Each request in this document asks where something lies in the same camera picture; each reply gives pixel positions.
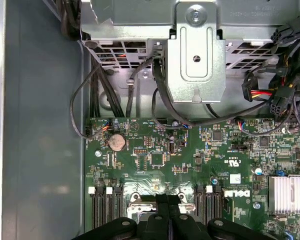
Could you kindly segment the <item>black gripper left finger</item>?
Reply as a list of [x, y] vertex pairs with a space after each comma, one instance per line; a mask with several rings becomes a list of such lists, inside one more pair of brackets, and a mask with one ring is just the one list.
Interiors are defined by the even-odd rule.
[[157, 194], [156, 212], [147, 221], [136, 223], [127, 217], [117, 218], [78, 236], [80, 240], [166, 240], [169, 232], [169, 201]]

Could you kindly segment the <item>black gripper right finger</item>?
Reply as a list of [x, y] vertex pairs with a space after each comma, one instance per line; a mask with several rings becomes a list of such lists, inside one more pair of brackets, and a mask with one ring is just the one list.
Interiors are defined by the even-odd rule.
[[203, 225], [185, 213], [180, 212], [180, 197], [168, 195], [169, 215], [173, 224], [173, 235], [178, 240], [276, 240], [269, 233], [260, 233], [238, 223], [214, 218]]

